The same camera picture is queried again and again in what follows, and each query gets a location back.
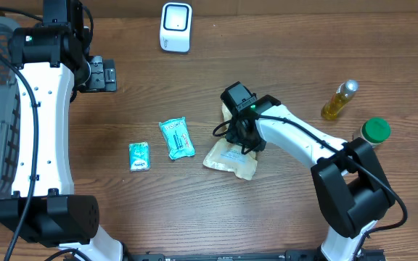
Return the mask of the brown snack package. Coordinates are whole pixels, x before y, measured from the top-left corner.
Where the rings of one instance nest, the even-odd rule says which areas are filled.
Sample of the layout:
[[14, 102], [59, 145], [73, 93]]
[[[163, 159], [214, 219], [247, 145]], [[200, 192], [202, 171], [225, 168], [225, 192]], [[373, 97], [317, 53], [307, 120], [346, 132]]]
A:
[[238, 178], [250, 181], [257, 168], [257, 154], [242, 154], [241, 150], [241, 146], [220, 138], [206, 155], [203, 165], [214, 170], [232, 172]]

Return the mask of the small teal tissue pack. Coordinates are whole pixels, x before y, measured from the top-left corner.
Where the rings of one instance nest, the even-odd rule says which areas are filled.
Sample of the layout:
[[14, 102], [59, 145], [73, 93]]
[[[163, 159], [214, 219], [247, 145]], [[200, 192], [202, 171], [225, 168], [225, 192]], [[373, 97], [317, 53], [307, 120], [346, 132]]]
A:
[[129, 144], [128, 150], [131, 172], [150, 169], [149, 144], [147, 142]]

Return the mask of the yellow oil bottle silver cap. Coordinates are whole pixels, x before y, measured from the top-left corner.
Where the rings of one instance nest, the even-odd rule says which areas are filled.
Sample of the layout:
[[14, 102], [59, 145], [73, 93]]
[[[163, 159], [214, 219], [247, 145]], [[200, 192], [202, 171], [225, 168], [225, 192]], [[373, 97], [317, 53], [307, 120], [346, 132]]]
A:
[[347, 80], [342, 83], [332, 98], [322, 107], [321, 116], [326, 120], [334, 120], [344, 106], [356, 95], [359, 84], [356, 80]]

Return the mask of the green lid jar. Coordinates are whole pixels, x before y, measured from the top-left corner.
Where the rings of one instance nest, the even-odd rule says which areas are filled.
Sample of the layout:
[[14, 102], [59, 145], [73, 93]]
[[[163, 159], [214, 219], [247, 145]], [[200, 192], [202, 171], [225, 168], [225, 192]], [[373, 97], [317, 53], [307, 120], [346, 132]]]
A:
[[385, 119], [373, 117], [361, 126], [358, 134], [373, 147], [376, 147], [389, 139], [391, 128], [390, 124]]

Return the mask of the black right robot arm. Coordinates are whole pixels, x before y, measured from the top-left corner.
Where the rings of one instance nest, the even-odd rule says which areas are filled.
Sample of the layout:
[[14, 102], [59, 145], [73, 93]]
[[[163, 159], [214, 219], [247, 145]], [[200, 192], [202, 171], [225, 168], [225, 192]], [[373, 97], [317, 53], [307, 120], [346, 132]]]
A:
[[267, 143], [285, 150], [311, 171], [319, 208], [329, 225], [317, 249], [289, 249], [285, 260], [385, 260], [382, 250], [363, 248], [377, 221], [396, 203], [396, 194], [372, 148], [329, 136], [294, 116], [270, 95], [258, 98], [240, 82], [221, 95], [231, 113], [223, 135], [242, 153]]

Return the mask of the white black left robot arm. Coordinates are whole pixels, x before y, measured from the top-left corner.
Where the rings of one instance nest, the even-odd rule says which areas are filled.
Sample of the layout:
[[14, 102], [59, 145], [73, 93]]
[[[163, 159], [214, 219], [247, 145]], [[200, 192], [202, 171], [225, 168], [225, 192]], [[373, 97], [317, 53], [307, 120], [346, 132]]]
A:
[[90, 11], [79, 1], [45, 1], [32, 28], [9, 40], [20, 92], [20, 145], [0, 223], [15, 239], [70, 253], [74, 260], [127, 260], [124, 244], [99, 224], [93, 196], [77, 195], [69, 163], [69, 108], [77, 93], [114, 92], [115, 64], [89, 53]]

